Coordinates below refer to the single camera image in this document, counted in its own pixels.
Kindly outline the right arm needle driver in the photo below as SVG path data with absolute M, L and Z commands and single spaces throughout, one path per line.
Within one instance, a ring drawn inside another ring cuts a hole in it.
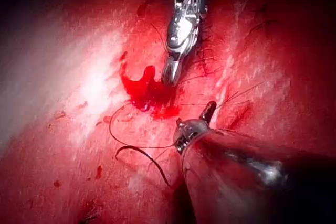
M 205 0 L 174 0 L 165 42 L 169 57 L 185 57 L 192 51 L 207 11 Z

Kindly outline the left arm needle driver jaw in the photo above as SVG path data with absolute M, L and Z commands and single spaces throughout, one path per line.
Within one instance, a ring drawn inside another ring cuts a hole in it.
M 209 101 L 198 118 L 207 124 L 210 124 L 216 108 L 217 103 L 215 101 Z

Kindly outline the right arm needle driver jaw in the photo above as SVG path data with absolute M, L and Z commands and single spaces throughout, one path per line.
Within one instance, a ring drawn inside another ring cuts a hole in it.
M 163 70 L 161 81 L 164 85 L 174 85 L 175 83 L 175 60 L 173 57 L 167 57 Z
M 171 58 L 170 82 L 172 86 L 176 86 L 181 77 L 185 57 L 170 56 L 170 58 Z

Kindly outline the left arm needle driver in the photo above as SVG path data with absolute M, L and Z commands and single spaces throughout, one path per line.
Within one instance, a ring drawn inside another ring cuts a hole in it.
M 198 135 L 207 132 L 210 129 L 209 123 L 201 119 L 190 119 L 183 121 L 176 120 L 174 132 L 174 147 L 179 154 L 182 154 L 192 139 Z

